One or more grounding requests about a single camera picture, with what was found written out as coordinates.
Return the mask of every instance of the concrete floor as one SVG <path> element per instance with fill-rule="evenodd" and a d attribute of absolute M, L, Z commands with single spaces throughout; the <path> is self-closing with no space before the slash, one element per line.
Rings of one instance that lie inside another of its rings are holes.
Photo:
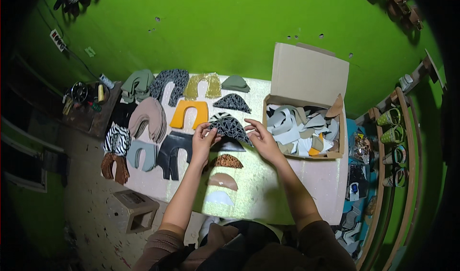
<path fill-rule="evenodd" d="M 86 271 L 129 270 L 141 256 L 147 238 L 161 223 L 166 203 L 160 202 L 152 229 L 122 234 L 108 217 L 106 200 L 122 185 L 101 176 L 104 152 L 101 143 L 82 132 L 61 126 L 58 146 L 71 158 L 68 185 L 64 193 L 65 218 L 77 237 L 78 254 Z M 197 243 L 206 216 L 193 212 L 185 244 Z"/>

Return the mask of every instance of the orange patterned fabric piece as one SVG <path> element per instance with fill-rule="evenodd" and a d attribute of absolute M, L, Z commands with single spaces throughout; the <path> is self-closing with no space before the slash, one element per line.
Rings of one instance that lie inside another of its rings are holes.
<path fill-rule="evenodd" d="M 223 167 L 230 167 L 230 168 L 243 168 L 243 164 L 238 160 L 238 158 L 230 155 L 230 154 L 223 154 L 214 158 L 210 165 L 211 167 L 214 166 L 223 166 Z"/>

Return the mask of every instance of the pink fabric bundle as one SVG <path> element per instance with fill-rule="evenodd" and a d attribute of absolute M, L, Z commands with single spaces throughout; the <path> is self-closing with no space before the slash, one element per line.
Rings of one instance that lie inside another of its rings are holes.
<path fill-rule="evenodd" d="M 129 119 L 131 136 L 138 138 L 149 125 L 149 138 L 159 143 L 166 135 L 166 114 L 158 100 L 148 97 L 136 107 Z"/>

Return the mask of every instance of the person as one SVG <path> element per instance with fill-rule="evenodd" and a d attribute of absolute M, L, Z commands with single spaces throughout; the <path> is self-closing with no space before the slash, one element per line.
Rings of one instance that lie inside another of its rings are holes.
<path fill-rule="evenodd" d="M 161 270 L 356 270 L 348 252 L 337 242 L 329 224 L 280 152 L 273 136 L 258 121 L 245 119 L 250 141 L 276 168 L 289 210 L 299 232 L 297 248 L 280 245 L 266 226 L 240 220 L 226 226 L 212 223 L 199 248 L 184 246 L 201 172 L 210 147 L 221 135 L 210 123 L 200 124 L 192 139 L 193 154 L 182 182 L 167 206 L 158 230 L 149 237 L 133 271 Z"/>

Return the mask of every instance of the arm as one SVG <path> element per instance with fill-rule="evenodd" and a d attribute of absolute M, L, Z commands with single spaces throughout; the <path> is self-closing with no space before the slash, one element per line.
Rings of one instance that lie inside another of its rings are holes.
<path fill-rule="evenodd" d="M 278 172 L 297 230 L 301 231 L 308 224 L 322 220 L 313 198 L 295 175 L 270 132 L 256 120 L 244 120 L 250 124 L 244 129 L 253 130 L 248 133 L 249 139 L 260 155 L 270 161 Z"/>
<path fill-rule="evenodd" d="M 211 145 L 221 139 L 216 128 L 211 131 L 207 129 L 209 125 L 210 123 L 202 123 L 195 130 L 192 139 L 192 160 L 185 171 L 179 188 L 166 207 L 163 220 L 158 228 L 158 230 L 169 230 L 178 234 L 182 241 L 189 225 L 201 172 L 209 158 L 209 149 Z"/>

